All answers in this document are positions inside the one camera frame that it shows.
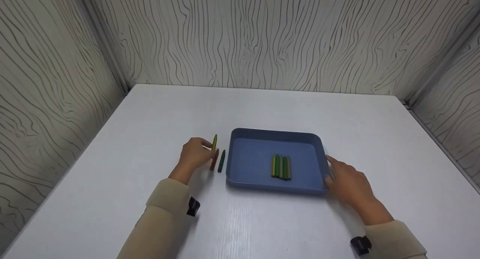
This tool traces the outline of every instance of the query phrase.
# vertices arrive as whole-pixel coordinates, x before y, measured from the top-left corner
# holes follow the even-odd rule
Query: white table
[[[5,259],[115,258],[182,144],[217,133],[228,148],[237,127],[317,134],[430,258],[478,258],[480,196],[395,97],[137,85]],[[233,189],[208,170],[192,185],[202,206],[177,258],[355,258],[349,241],[363,227],[334,200]]]

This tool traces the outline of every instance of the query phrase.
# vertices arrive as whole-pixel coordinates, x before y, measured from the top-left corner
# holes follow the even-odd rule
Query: sleeve
[[[427,251],[401,221],[366,226],[372,259],[426,259]]]
[[[117,259],[166,258],[187,213],[189,199],[187,185],[169,178],[160,181]]]

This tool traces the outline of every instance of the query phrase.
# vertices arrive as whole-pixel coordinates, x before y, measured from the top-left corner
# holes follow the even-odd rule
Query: blue tray
[[[273,155],[290,156],[291,180],[271,177]],[[315,134],[237,128],[230,137],[226,181],[252,189],[324,194],[330,174]]]

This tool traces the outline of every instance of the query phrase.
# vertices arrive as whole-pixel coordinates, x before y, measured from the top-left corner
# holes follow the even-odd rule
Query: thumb
[[[325,178],[325,184],[330,190],[332,190],[335,185],[333,179],[329,175]]]

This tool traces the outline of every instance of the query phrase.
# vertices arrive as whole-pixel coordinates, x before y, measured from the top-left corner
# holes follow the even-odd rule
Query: wood grain wallpaper
[[[414,112],[480,187],[480,33]]]
[[[405,98],[479,0],[94,0],[137,83]]]
[[[75,0],[0,0],[0,254],[123,96]]]

